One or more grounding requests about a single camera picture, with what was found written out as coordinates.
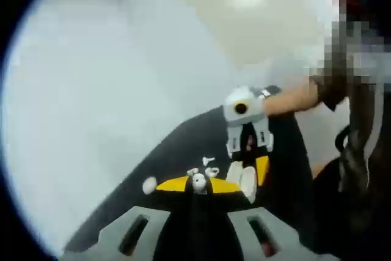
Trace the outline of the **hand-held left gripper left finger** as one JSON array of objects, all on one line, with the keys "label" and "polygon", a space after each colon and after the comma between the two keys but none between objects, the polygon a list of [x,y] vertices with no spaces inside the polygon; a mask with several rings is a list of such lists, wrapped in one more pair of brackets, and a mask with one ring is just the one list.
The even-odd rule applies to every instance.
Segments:
[{"label": "hand-held left gripper left finger", "polygon": [[132,207],[99,223],[88,244],[67,247],[62,260],[153,260],[159,242],[172,228],[172,218],[200,191],[200,176],[182,176],[162,183],[148,177]]}]

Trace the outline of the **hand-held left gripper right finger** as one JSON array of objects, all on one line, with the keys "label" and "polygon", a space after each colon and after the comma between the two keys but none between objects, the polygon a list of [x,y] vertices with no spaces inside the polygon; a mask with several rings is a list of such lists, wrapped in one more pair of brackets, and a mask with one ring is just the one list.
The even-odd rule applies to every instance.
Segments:
[{"label": "hand-held left gripper right finger", "polygon": [[201,260],[308,260],[299,233],[258,202],[256,178],[201,178]]}]

